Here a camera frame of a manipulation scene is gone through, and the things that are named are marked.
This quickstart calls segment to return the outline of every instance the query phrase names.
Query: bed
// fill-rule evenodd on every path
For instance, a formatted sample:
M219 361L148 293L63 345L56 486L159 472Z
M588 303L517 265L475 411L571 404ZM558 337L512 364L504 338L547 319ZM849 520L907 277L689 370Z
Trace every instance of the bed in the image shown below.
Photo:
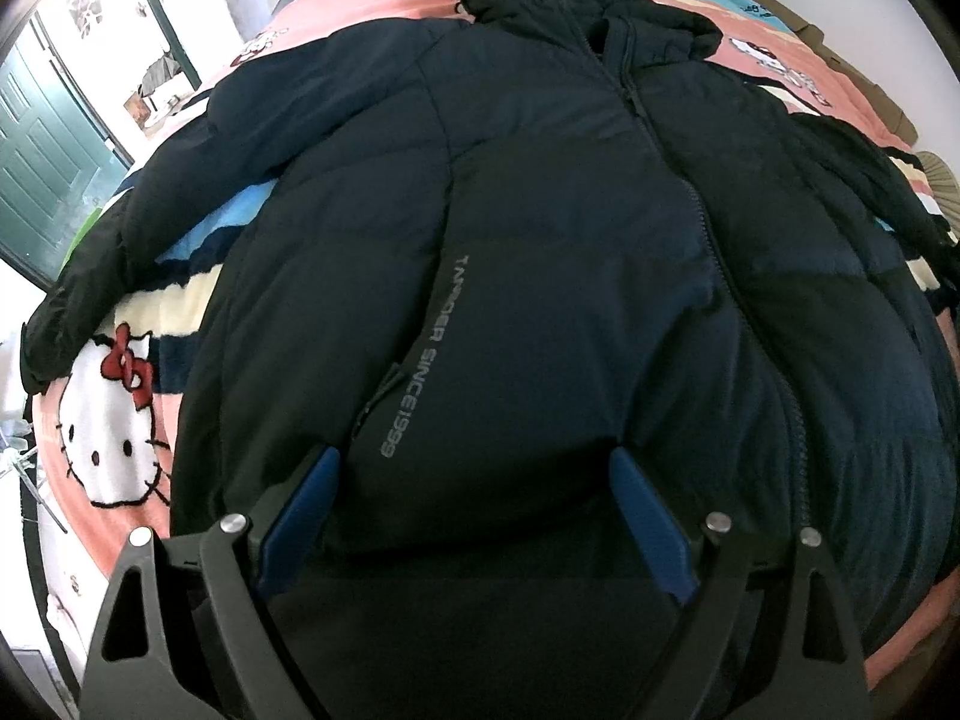
M751 0L654 1L713 20L724 40L712 61L753 76L789 111L837 117L859 129L904 173L928 212L939 214L910 146L889 131L846 76L824 65L765 7ZM384 17L467 18L459 0L294 0L168 119L152 145L202 113L216 82L238 66L344 26ZM136 186L139 167L131 170L114 201ZM149 525L160 536L169 533L179 404L194 362L193 338L224 256L256 217L274 184L268 181L243 190L158 257L151 283L114 307L83 348L71 375L54 382L35 401L37 445L49 488L104 575L112 570L133 528ZM939 288L923 261L912 262L911 269L920 288ZM958 589L960 573L955 572L868 660L871 685L905 661L947 619ZM88 603L96 602L96 593L92 595Z

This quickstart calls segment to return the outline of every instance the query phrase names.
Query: blue stripe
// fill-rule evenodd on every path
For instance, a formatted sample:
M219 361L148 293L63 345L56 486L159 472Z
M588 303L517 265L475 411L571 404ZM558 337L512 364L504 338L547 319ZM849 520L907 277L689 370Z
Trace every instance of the blue stripe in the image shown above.
M195 275L208 274L214 266L223 264L243 231L243 227L221 227L206 237L189 260L164 260L152 264L141 277L138 292L163 290L173 284L185 287Z
M231 199L208 215L181 240L163 252L160 257L157 257L157 262L188 260L190 255L203 245L203 242L214 230L221 227L243 227L250 224L260 212L275 186L277 186L277 180L273 179L264 184L247 187L247 189L234 194Z
M197 356L198 333L189 336L153 336L147 359L154 364L154 391L157 394L181 394Z

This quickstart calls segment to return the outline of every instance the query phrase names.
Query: jacket zipper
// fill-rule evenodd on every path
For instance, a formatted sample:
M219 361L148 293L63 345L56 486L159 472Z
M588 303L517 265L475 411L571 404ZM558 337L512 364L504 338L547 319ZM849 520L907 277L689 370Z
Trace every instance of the jacket zipper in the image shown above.
M646 108L640 101L640 94L637 92L637 86L634 84L630 73L630 59L632 57L632 47L634 46L634 41L634 32L630 30L620 63L620 79L617 85L620 87L621 95L624 98L624 103L632 112L632 114L634 114L635 118L640 121L641 128L647 136L647 139L650 141L651 146L654 148L654 151L656 151L661 160L663 160L666 165L669 166L669 162L664 154L664 148L661 146L659 138L656 136L656 130L653 127L653 123L650 121L650 117L646 112ZM587 45L587 47L589 47L589 42L587 42L586 36L584 36L583 42ZM604 69L605 74L608 77L611 77L611 74L607 73L606 67L603 66L603 60L594 55L594 53L592 53L592 55L597 59L600 66ZM791 433L793 434L794 440L797 444L797 461L794 464L794 478L792 480L792 487L794 490L794 511L797 513L797 518L799 521L796 523L796 527L800 528L805 525L812 525L813 523L811 522L810 512L809 434L808 429L806 429L806 417L803 415L803 408L800 406L800 397L797 395L797 391L790 382L789 377L776 362L776 355L773 352L772 345L766 340L760 330L757 329L755 322L752 322L752 318L744 306L744 301L741 299L740 293L738 290L736 290L736 287L733 284L733 278L731 277L730 271L728 270L726 263L723 261L723 258L721 257L719 250L717 250L714 242L712 225L709 223L709 214L707 213L707 205L704 203L699 191L696 190L693 184L686 180L685 177L680 175L678 175L678 179L683 183L683 187L690 195L690 199L692 199L697 205L704 240L707 242L707 248L709 249L713 264L716 266L717 271L720 272L720 276L723 279L724 286L727 288L727 292L731 295L731 298L733 298L733 303L736 304L737 310L741 316L741 319L743 319L744 324L746 324L750 332L754 334L754 337L760 343L760 348L763 349L767 359L771 362L774 372L776 372L776 381L778 381L781 391L786 393L789 411L787 420L788 423L792 422L792 424L790 424Z
M707 215L707 206L704 204L700 193L698 193L696 188L685 178L681 178L680 181L683 183L690 197L697 204L701 230L703 231L704 240L707 242L707 248L709 249L713 264L717 267L717 271L720 272L724 286L727 288L727 292L731 295L731 298L733 298L733 303L736 304L736 308L738 312L740 312L744 324L746 324L750 332L754 334L767 360L771 362L774 372L776 373L776 381L778 381L781 386L781 391L786 393L787 403L789 405L787 419L793 422L791 425L792 433L797 441L797 462L793 469L794 509L799 519L796 527L798 529L806 525L812 525L810 514L809 435L808 429L806 429L806 417L803 415L803 409L800 408L800 397L797 395L797 391L793 384L791 384L790 379L781 369L781 366L776 363L776 355L771 350L771 344L768 343L760 330L757 329L757 326L751 322L750 313L744 308L743 300L740 298L738 289L733 285L733 279L727 269L726 263L724 263L723 258L720 256L716 245L714 245L713 232L712 228L710 228L709 216Z

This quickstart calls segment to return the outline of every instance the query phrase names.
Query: cream stripe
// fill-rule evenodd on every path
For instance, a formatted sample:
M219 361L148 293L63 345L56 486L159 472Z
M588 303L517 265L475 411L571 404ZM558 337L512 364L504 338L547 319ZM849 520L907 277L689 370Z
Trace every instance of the cream stripe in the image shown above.
M923 181L926 183L926 173L922 170L917 170L913 165L908 165L901 159L896 159L896 157L890 157L890 161L899 167L899 171L903 173L908 181Z
M924 291L939 290L940 282L937 281L937 277L933 275L930 265L926 264L923 257L917 260L908 260L907 264L910 266L910 272L920 289Z
M117 325L126 322L134 336L196 333L222 269L222 265L217 265L207 274L197 274L185 287L172 284L164 290L127 295L117 303L98 332L112 337Z
M792 105L794 108L799 110L800 113L808 113L808 114L812 114L813 116L820 115L820 111L815 110L814 108L811 108L803 100L800 100L800 98L794 97L794 95L791 95L785 89L779 88L779 86L764 86L763 84L760 84L760 88L769 92L771 95L774 95L775 98L782 101L783 103L786 103L787 105Z

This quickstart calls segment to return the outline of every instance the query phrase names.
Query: jacket sleeve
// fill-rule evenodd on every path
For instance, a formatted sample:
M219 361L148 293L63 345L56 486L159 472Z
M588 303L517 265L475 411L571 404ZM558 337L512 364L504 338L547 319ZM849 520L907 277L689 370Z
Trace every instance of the jacket sleeve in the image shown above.
M896 231L916 255L925 258L939 279L960 287L960 247L949 237L949 225L923 207L904 175L858 130L829 116L791 117L805 134L806 145L818 161L840 176L877 218Z
M158 255L237 191L387 97L429 47L463 26L360 23L251 60L220 81L205 113L157 148L136 187L86 234L24 326L27 393L69 374L103 317Z

